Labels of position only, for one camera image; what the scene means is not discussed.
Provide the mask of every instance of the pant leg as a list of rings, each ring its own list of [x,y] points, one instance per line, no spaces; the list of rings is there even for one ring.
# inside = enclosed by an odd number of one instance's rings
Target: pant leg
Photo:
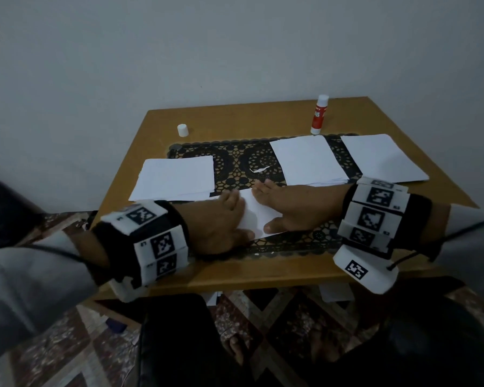
[[[409,301],[375,336],[328,368],[315,383],[380,386],[484,386],[484,328],[444,298]]]
[[[155,297],[139,347],[138,387],[247,386],[254,382],[226,353],[199,295]]]

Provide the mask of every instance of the glue stick cap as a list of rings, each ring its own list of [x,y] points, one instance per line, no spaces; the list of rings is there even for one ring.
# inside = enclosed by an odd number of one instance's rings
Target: glue stick cap
[[[319,95],[317,98],[317,105],[319,107],[326,107],[328,105],[328,95]]]
[[[177,126],[177,133],[179,134],[180,137],[188,136],[188,128],[184,123],[181,123]]]

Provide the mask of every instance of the gray sleeve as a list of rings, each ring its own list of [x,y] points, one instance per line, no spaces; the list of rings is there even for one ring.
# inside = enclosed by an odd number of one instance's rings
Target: gray sleeve
[[[78,254],[63,232],[38,244]],[[82,263],[39,250],[0,249],[0,355],[43,332],[96,291]]]
[[[484,210],[452,205],[446,235],[484,221]],[[443,244],[436,263],[484,297],[484,227]]]

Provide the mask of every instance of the glue stick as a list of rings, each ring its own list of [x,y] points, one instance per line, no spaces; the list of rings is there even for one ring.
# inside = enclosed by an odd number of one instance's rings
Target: glue stick
[[[312,120],[312,127],[310,133],[318,135],[321,133],[321,126],[323,126],[323,119],[325,117],[326,107],[328,106],[328,95],[319,95],[317,104],[315,105],[314,119]]]

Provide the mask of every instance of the red label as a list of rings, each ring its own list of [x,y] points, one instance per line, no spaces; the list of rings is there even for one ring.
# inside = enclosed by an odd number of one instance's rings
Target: red label
[[[312,127],[314,129],[321,129],[323,126],[323,118],[325,117],[326,107],[315,106],[314,119],[312,120]]]

